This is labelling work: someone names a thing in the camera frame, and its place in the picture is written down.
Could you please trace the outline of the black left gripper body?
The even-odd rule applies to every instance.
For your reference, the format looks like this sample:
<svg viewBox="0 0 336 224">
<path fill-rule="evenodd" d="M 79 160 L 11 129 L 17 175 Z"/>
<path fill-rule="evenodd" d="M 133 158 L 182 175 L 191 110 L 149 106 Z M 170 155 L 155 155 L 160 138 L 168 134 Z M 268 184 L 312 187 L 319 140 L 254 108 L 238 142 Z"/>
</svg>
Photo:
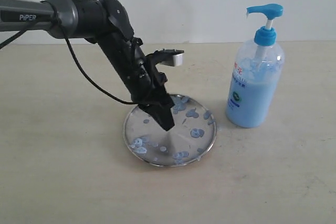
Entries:
<svg viewBox="0 0 336 224">
<path fill-rule="evenodd" d="M 126 39 L 120 34 L 106 34 L 98 38 L 98 45 L 129 91 L 133 103 L 173 106 L 165 88 L 166 74 L 146 59 L 140 38 Z"/>
</svg>

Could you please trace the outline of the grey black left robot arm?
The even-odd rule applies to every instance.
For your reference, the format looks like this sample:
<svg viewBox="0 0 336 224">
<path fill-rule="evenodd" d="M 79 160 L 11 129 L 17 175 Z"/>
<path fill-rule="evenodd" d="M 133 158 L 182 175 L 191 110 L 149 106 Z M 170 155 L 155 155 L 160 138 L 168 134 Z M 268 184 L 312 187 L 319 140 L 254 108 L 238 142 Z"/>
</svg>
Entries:
<svg viewBox="0 0 336 224">
<path fill-rule="evenodd" d="M 1 0 L 1 31 L 12 31 L 19 37 L 28 30 L 99 45 L 130 92 L 131 103 L 162 129 L 168 131 L 175 125 L 173 101 L 164 86 L 167 78 L 156 65 L 180 51 L 158 50 L 145 55 L 142 40 L 134 35 L 128 13 L 118 0 Z"/>
</svg>

